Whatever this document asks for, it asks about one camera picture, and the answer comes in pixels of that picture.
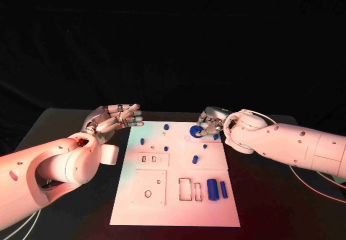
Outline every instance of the robotic hand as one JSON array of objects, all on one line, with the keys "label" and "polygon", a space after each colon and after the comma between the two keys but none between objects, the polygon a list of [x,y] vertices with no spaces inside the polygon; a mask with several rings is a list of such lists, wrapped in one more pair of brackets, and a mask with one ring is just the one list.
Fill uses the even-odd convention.
[{"label": "robotic hand", "polygon": [[[119,149],[104,143],[115,130],[144,125],[138,109],[138,104],[99,106],[80,132],[0,157],[0,230],[85,184],[99,163],[116,163]],[[40,186],[37,175],[53,182]]]},{"label": "robotic hand", "polygon": [[[206,120],[207,128],[200,127]],[[206,107],[190,135],[200,138],[223,130],[225,143],[240,153],[258,152],[265,158],[346,179],[346,137],[275,121],[261,113]]]}]

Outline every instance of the rectangular hole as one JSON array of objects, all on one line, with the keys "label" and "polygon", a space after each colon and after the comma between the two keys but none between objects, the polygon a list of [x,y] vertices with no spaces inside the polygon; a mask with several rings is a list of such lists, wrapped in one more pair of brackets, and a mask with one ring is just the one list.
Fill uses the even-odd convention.
[{"label": "rectangular hole", "polygon": [[191,201],[191,180],[189,178],[178,178],[178,200]]},{"label": "rectangular hole", "polygon": [[200,183],[194,183],[194,200],[196,202],[202,202],[202,193],[200,193]]}]

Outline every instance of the robotic arm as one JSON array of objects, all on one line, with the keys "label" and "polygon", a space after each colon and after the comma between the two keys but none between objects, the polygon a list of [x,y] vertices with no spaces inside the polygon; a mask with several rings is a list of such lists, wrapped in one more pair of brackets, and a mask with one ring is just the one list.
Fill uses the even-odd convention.
[{"label": "robotic arm", "polygon": [[[240,153],[258,152],[265,158],[291,166],[346,179],[346,137],[282,123],[268,125],[258,112],[238,112],[206,107],[190,135],[225,133],[225,143]],[[207,128],[200,127],[206,121]]]},{"label": "robotic arm", "polygon": [[[119,149],[104,143],[114,130],[144,125],[138,109],[138,104],[101,106],[80,132],[0,157],[0,230],[85,184],[99,163],[116,163]],[[53,182],[40,186],[37,175]]]}]

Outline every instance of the blue cylindrical block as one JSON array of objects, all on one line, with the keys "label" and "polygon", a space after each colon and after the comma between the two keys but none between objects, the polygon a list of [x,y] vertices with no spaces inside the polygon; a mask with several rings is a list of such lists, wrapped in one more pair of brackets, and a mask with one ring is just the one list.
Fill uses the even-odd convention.
[{"label": "blue cylindrical block", "polygon": [[199,156],[193,156],[193,159],[191,159],[191,163],[196,164],[197,163],[197,160],[199,160]]},{"label": "blue cylindrical block", "polygon": [[225,182],[220,181],[220,182],[219,182],[219,185],[220,185],[222,197],[226,199],[229,196],[227,196],[227,191],[226,191]]},{"label": "blue cylindrical block", "polygon": [[210,201],[219,200],[217,182],[215,179],[206,180],[207,198]]}]

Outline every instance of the blue object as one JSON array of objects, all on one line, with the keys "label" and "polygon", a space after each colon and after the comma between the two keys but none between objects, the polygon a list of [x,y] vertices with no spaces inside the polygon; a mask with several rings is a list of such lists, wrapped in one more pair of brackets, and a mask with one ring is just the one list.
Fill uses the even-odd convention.
[{"label": "blue object", "polygon": [[215,179],[206,180],[206,187],[207,187],[207,198],[210,201],[219,200],[219,190],[217,190],[217,182]]},{"label": "blue object", "polygon": [[226,191],[225,182],[220,181],[220,182],[219,182],[219,185],[220,185],[222,197],[226,199],[229,196],[227,196],[227,191]]},{"label": "blue object", "polygon": [[196,133],[200,132],[203,130],[203,128],[200,126],[191,126],[189,129],[189,134],[196,138],[202,138],[202,136],[196,136]]},{"label": "blue object", "polygon": [[191,163],[196,164],[197,163],[197,160],[199,160],[199,156],[193,156],[193,159],[191,159]]}]

